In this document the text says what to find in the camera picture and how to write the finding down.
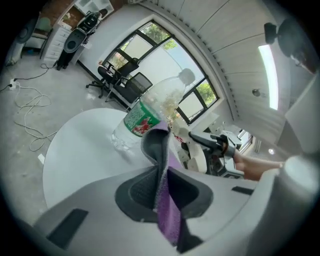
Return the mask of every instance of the white ceiling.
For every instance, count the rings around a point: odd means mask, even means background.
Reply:
[[[273,149],[274,154],[269,153],[269,149]],[[279,151],[277,148],[274,148],[266,143],[261,143],[259,152],[256,153],[255,149],[252,148],[248,153],[246,153],[247,156],[253,157],[253,158],[259,158],[267,161],[275,161],[275,162],[283,162],[288,159],[286,155],[283,155],[281,151]]]
[[[225,75],[233,98],[237,125],[258,138],[277,143],[284,114],[310,78],[304,69],[290,64],[277,46],[272,46],[278,73],[279,108],[269,108],[268,81],[258,47],[265,45],[264,24],[276,24],[261,0],[149,0],[177,17],[211,52]],[[266,98],[255,97],[259,88]]]

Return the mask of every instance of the green label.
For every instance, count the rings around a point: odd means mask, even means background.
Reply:
[[[151,111],[139,101],[124,118],[124,125],[133,134],[142,137],[146,131],[160,123]]]

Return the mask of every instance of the office chair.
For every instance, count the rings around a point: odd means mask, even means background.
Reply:
[[[153,84],[150,82],[148,78],[146,78],[142,73],[138,72],[130,79],[122,77],[120,80],[114,85],[111,85],[110,92],[106,97],[105,102],[108,102],[111,93],[115,94],[121,101],[123,101],[129,108],[133,108],[134,105],[139,101],[141,95],[143,95]]]
[[[100,81],[93,81],[85,86],[86,88],[89,88],[89,86],[100,88],[101,94],[99,95],[99,99],[104,95],[104,90],[108,91],[110,86],[112,87],[113,85],[120,83],[122,78],[127,77],[132,71],[136,70],[139,67],[140,61],[137,58],[132,58],[132,61],[128,61],[119,69],[116,69],[110,62],[107,61],[107,63],[108,67],[98,67],[98,73],[102,76],[102,79]]]

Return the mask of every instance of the bottle cap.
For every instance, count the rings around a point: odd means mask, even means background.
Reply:
[[[192,84],[195,80],[195,74],[189,68],[184,68],[178,75],[180,80],[186,85]]]

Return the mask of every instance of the white round table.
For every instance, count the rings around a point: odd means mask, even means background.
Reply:
[[[152,166],[140,147],[120,152],[112,145],[111,134],[126,114],[96,108],[74,116],[62,126],[48,148],[43,166],[48,208],[89,183]],[[179,159],[173,141],[169,146]]]

